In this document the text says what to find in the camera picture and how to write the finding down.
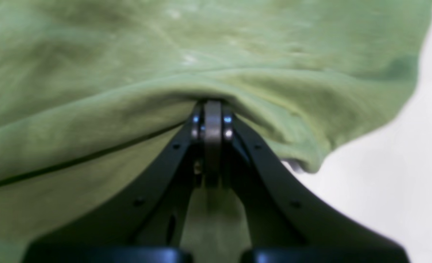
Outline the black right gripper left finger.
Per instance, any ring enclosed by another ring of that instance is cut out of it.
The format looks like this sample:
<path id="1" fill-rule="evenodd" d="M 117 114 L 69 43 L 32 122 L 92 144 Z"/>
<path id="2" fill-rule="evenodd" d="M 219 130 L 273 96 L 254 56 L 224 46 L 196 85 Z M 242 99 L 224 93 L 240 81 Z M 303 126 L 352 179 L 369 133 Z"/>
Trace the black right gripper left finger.
<path id="1" fill-rule="evenodd" d="M 222 103 L 198 103 L 158 157 L 129 185 L 89 213 L 29 246 L 24 263 L 192 263 L 179 248 L 188 203 L 201 178 L 194 163 L 209 157 L 218 183 Z"/>

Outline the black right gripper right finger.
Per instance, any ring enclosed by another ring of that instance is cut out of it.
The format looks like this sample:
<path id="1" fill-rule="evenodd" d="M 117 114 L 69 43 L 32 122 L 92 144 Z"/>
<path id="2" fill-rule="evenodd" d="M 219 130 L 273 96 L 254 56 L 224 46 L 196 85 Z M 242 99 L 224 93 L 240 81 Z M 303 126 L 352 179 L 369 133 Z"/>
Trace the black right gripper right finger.
<path id="1" fill-rule="evenodd" d="M 409 262 L 401 245 L 309 191 L 229 106 L 221 112 L 230 184 L 244 205 L 252 243 L 241 263 Z"/>

